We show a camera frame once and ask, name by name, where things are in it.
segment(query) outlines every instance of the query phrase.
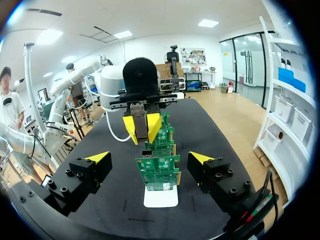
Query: black door frame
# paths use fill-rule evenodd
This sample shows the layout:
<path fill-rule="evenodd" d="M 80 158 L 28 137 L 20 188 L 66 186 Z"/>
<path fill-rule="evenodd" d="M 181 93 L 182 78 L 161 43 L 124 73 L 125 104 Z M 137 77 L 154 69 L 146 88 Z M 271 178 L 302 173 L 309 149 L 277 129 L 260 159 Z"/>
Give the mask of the black door frame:
<path fill-rule="evenodd" d="M 233 45 L 233 54 L 234 54 L 234 61 L 235 61 L 235 87 L 234 87 L 234 92 L 237 92 L 237 86 L 238 86 L 238 62 L 237 62 L 237 55 L 236 55 L 236 45 L 235 45 L 235 39 L 236 38 L 241 38 L 241 37 L 246 37 L 246 36 L 251 36 L 251 35 L 260 35 L 261 38 L 261 45 L 262 45 L 262 52 L 263 52 L 263 58 L 264 58 L 264 86 L 263 86 L 263 96 L 262 96 L 262 103 L 261 103 L 261 107 L 266 109 L 264 107 L 265 104 L 265 98 L 266 98 L 266 88 L 267 88 L 267 63 L 266 63 L 266 53 L 265 53 L 265 45 L 264 45 L 264 40 L 262 38 L 262 34 L 264 34 L 264 31 L 258 31 L 258 32 L 253 32 L 253 33 L 248 33 L 248 34 L 244 34 L 244 35 L 239 35 L 239 36 L 235 36 L 232 38 L 228 38 L 226 40 L 223 41 L 219 41 L 219 43 L 223 43 L 226 41 L 231 40 L 232 41 L 232 45 Z M 268 31 L 269 34 L 275 34 L 275 31 Z"/>

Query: green circuit board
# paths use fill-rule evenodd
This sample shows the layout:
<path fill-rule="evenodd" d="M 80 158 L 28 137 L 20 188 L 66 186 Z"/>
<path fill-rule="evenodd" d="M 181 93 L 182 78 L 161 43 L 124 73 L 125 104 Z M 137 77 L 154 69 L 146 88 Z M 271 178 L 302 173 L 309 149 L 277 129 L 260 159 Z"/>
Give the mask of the green circuit board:
<path fill-rule="evenodd" d="M 142 179 L 149 191 L 172 190 L 177 185 L 179 168 L 175 163 L 180 162 L 180 156 L 137 158 Z"/>
<path fill-rule="evenodd" d="M 148 157 L 136 158 L 142 179 L 148 191 L 172 190 L 179 185 L 181 172 L 175 168 L 180 162 L 176 155 L 176 145 L 173 140 L 174 128 L 168 122 L 170 114 L 161 114 L 161 128 L 153 143 L 145 141 L 145 149 L 152 151 Z"/>

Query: black mat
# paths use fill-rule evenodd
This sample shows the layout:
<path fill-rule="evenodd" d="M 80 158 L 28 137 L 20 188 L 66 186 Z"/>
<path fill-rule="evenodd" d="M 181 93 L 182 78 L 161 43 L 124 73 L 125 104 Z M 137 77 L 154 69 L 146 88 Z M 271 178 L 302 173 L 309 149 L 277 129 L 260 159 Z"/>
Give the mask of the black mat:
<path fill-rule="evenodd" d="M 209 239 L 222 233 L 229 215 L 215 201 L 203 194 L 187 170 L 188 152 L 210 157 L 224 157 L 236 174 L 250 177 L 225 136 L 206 111 L 193 99 L 172 103 L 163 112 L 170 112 L 174 127 L 173 139 L 177 164 L 181 170 L 178 186 L 179 204 L 170 208 L 146 208 L 143 205 L 145 186 L 135 158 L 141 157 L 144 144 L 134 145 L 115 140 L 103 119 L 71 152 L 63 165 L 76 157 L 111 152 L 113 169 L 96 195 L 89 195 L 77 212 L 69 218 L 106 233 L 138 238 Z M 119 138 L 128 133 L 122 121 L 123 110 L 109 113 L 113 131 Z"/>

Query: person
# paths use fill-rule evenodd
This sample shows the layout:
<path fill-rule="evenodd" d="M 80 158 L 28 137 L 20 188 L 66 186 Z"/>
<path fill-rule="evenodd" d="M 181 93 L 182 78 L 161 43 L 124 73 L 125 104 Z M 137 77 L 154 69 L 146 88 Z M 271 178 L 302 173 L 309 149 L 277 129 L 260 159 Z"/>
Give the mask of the person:
<path fill-rule="evenodd" d="M 3 68 L 0 75 L 0 86 L 2 88 L 0 98 L 0 121 L 20 133 L 28 134 L 25 128 L 22 127 L 25 118 L 25 107 L 19 94 L 10 90 L 10 81 L 11 69 L 6 66 Z M 13 151 L 11 156 L 25 174 L 31 175 L 38 184 L 42 183 L 40 176 L 36 172 L 27 154 Z"/>
<path fill-rule="evenodd" d="M 75 70 L 75 65 L 73 63 L 69 63 L 66 67 L 66 70 L 71 73 Z M 84 97 L 84 90 L 82 87 L 81 81 L 76 83 L 71 87 L 71 98 L 74 103 L 74 106 L 79 107 L 83 102 L 81 100 L 85 99 Z M 92 121 L 90 120 L 90 114 L 88 108 L 80 108 L 80 115 L 81 115 L 81 126 L 89 125 Z"/>

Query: white t-shirt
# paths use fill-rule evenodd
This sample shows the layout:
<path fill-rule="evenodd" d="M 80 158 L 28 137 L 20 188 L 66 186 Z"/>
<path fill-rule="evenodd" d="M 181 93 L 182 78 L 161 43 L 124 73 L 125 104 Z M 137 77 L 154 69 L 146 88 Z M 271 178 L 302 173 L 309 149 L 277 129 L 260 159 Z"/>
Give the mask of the white t-shirt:
<path fill-rule="evenodd" d="M 4 106 L 3 101 L 8 97 L 12 98 L 12 102 Z M 16 119 L 19 115 L 26 109 L 21 101 L 21 98 L 16 92 L 9 92 L 7 95 L 2 95 L 0 97 L 0 121 L 7 125 L 8 127 L 19 131 L 20 133 L 26 134 L 27 131 L 22 126 L 20 129 L 16 127 Z"/>

